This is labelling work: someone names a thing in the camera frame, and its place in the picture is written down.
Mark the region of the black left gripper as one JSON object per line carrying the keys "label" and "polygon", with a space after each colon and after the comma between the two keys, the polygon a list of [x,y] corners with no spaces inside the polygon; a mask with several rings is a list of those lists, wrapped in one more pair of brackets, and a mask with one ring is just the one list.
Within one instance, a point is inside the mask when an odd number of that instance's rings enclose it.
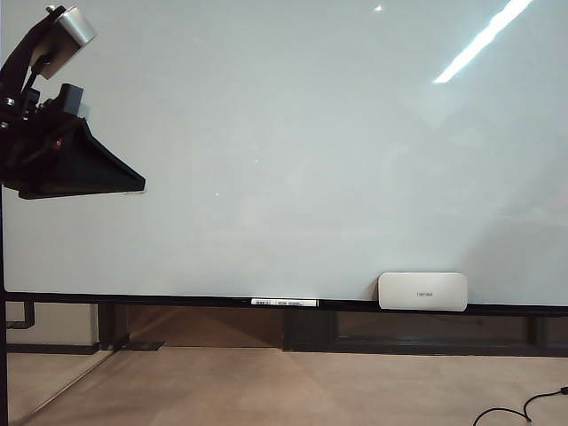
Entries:
{"label": "black left gripper", "polygon": [[135,193],[146,179],[112,154],[78,115],[83,88],[70,83],[54,99],[26,88],[1,108],[1,185],[27,200]]}

